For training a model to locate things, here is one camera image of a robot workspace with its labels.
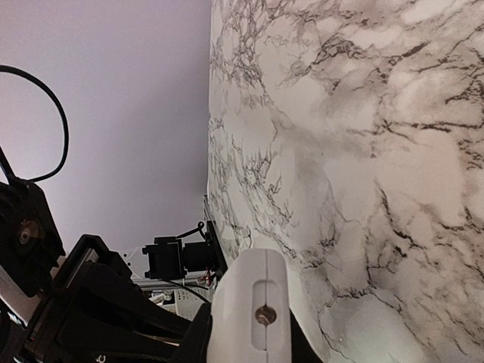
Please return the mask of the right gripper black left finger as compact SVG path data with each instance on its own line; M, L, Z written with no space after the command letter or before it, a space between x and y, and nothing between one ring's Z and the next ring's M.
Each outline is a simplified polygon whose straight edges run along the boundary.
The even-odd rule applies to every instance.
M212 332L211 304L203 303L191 322L181 344L173 355L173 363L207 363L207 348Z

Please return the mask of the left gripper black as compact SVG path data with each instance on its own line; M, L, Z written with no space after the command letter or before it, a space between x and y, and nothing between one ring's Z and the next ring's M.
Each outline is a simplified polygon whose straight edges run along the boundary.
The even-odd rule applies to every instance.
M26 330L22 362L168 362L190 321L160 308L102 239L66 254L45 195L30 181L1 185L1 343Z

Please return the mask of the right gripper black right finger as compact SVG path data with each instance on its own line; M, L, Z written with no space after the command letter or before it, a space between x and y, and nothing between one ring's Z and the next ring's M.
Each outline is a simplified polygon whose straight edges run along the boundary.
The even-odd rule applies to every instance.
M303 333L292 311L290 311L290 335L292 363L323 363Z

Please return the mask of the white remote control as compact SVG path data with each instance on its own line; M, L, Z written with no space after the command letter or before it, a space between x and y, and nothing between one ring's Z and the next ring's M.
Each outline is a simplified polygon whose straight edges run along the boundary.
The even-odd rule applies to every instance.
M287 267L268 249L244 250L229 265L211 306L208 362L290 362Z

